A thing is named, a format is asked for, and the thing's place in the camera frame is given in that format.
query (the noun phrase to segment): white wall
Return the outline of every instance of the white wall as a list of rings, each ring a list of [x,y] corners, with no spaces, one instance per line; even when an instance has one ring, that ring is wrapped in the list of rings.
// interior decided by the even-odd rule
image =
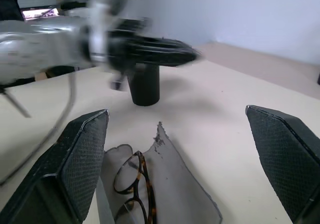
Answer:
[[[217,40],[320,64],[320,0],[135,0],[151,33],[196,45]],[[131,5],[129,11],[137,6]]]
[[[214,0],[217,41],[320,65],[320,0]]]
[[[164,36],[198,45],[212,40],[212,26],[204,22],[209,0],[130,0],[125,16],[150,17],[152,36]]]

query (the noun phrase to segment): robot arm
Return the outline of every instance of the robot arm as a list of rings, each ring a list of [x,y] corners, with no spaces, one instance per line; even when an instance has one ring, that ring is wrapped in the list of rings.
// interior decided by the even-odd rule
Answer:
[[[123,80],[136,63],[178,66],[196,59],[197,52],[183,42],[138,35],[145,20],[119,18],[126,1],[89,0],[90,18],[0,22],[0,84],[61,65],[109,66]]]

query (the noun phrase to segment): eyeglass frame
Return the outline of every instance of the eyeglass frame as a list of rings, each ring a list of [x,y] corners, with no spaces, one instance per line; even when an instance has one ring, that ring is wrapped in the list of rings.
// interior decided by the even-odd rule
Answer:
[[[137,173],[137,177],[135,179],[135,181],[126,189],[119,191],[116,189],[116,181],[117,181],[117,177],[119,176],[119,173],[121,172],[121,170],[123,169],[123,167],[125,165],[129,165],[130,163],[129,161],[131,159],[133,159],[134,157],[138,157],[139,159],[139,168],[138,168],[138,173]],[[147,195],[148,195],[148,216],[146,213],[146,209],[145,206],[142,202],[142,200],[139,197],[139,181],[141,178],[141,175],[144,176],[145,178],[145,185],[146,185],[146,190],[147,190]],[[113,181],[113,189],[116,193],[121,194],[121,195],[128,195],[133,193],[133,197],[128,199],[118,210],[116,216],[115,216],[115,221],[119,218],[120,214],[123,212],[128,211],[127,210],[127,205],[130,202],[138,202],[142,212],[143,212],[143,218],[144,218],[144,223],[145,224],[157,224],[157,210],[156,210],[156,199],[155,199],[155,193],[154,193],[154,189],[152,187],[149,175],[148,175],[148,170],[147,170],[147,164],[146,164],[146,160],[144,155],[142,154],[142,152],[137,151],[135,152],[131,157],[129,157],[124,164],[120,167],[120,169],[118,170],[118,172],[115,175],[114,181]]]

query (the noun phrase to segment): textured rubber pad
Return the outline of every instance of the textured rubber pad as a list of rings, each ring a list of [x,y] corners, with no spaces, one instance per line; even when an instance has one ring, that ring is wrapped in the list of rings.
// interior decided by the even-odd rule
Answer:
[[[248,106],[246,115],[265,174],[296,223],[319,198],[320,139],[299,118],[279,111]]]
[[[102,110],[68,123],[8,201],[0,224],[82,223],[100,175],[108,120]]]

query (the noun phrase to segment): metal robot arm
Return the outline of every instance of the metal robot arm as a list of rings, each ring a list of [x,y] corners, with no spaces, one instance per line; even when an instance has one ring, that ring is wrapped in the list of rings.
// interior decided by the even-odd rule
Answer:
[[[0,84],[33,77],[54,66],[107,65],[108,30],[126,0],[89,0],[91,17],[0,22]]]

